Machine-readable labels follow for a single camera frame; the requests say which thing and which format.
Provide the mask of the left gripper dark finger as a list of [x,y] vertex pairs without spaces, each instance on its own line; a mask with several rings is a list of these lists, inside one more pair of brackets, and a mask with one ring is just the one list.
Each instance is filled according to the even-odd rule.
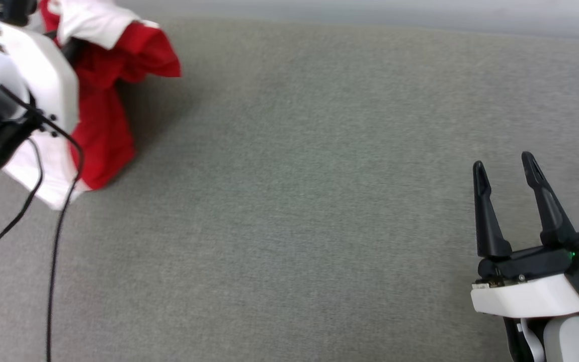
[[71,38],[62,46],[61,51],[63,54],[79,54],[86,48],[87,44],[88,42],[85,40]]
[[85,48],[62,48],[62,55],[71,66],[75,66],[85,50]]

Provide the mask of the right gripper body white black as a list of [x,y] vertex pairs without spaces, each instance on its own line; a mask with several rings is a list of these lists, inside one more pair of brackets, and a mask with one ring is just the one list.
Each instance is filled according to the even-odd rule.
[[575,253],[534,247],[508,257],[484,257],[471,300],[476,312],[503,318],[551,318],[579,313],[579,291],[567,270]]

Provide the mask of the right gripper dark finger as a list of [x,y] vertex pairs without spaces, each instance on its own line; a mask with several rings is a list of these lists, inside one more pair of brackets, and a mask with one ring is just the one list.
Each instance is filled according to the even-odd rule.
[[491,203],[491,184],[484,164],[473,164],[476,252],[480,257],[503,258],[512,254],[512,246],[503,237]]
[[529,151],[524,151],[521,159],[526,181],[532,188],[537,202],[542,225],[540,232],[542,244],[551,247],[568,246],[577,234],[572,222],[563,210],[534,155]]

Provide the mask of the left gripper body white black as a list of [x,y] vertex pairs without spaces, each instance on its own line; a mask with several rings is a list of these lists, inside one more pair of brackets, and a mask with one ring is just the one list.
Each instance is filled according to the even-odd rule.
[[0,18],[0,169],[37,131],[78,122],[78,80],[48,36]]

